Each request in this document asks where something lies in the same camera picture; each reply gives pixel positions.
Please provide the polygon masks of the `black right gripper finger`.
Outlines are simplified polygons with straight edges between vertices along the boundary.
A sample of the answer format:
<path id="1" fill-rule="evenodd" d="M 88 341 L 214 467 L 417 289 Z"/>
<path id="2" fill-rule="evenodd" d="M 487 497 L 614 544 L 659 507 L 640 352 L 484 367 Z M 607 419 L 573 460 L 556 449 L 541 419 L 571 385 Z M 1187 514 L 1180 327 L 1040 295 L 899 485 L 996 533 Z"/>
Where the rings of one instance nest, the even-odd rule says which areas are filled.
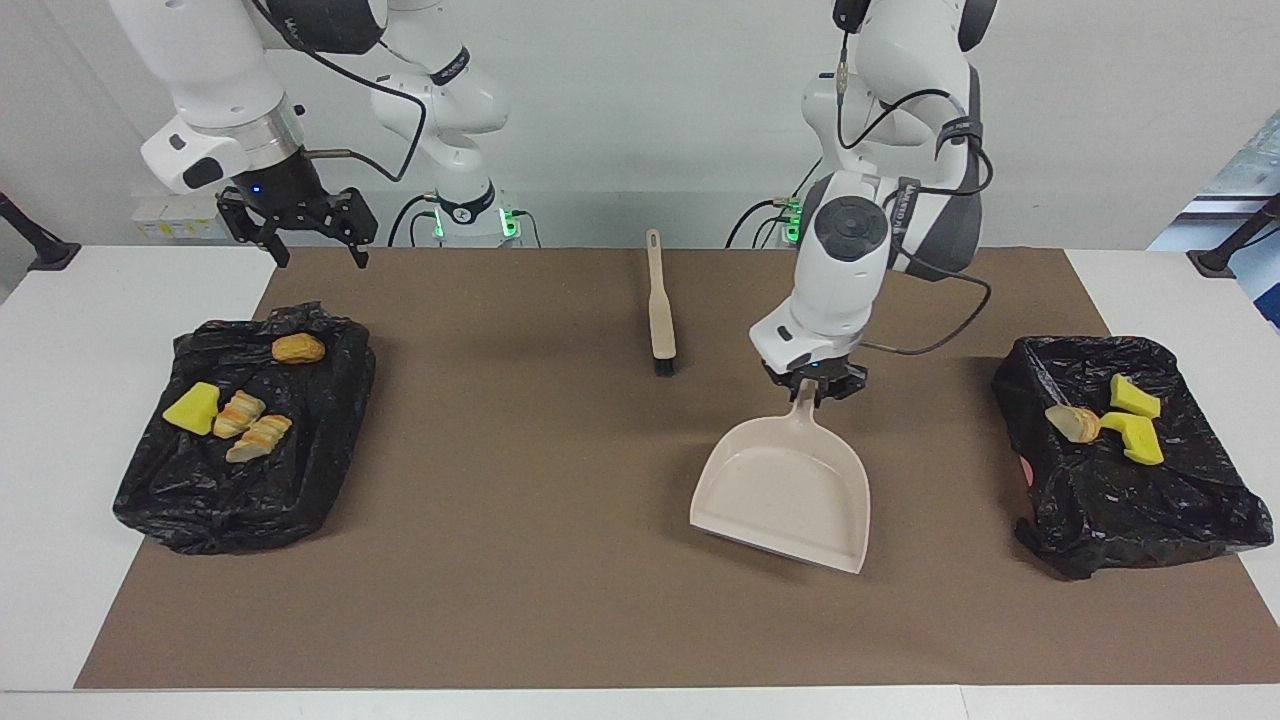
<path id="1" fill-rule="evenodd" d="M 361 192 L 348 187 L 338 195 L 338 240 L 347 247 L 355 265 L 369 265 L 367 247 L 378 237 L 378 219 Z"/>
<path id="2" fill-rule="evenodd" d="M 270 255 L 276 268 L 288 268 L 291 252 L 274 222 L 259 224 L 246 205 L 221 205 L 220 218 L 237 243 L 250 243 Z"/>

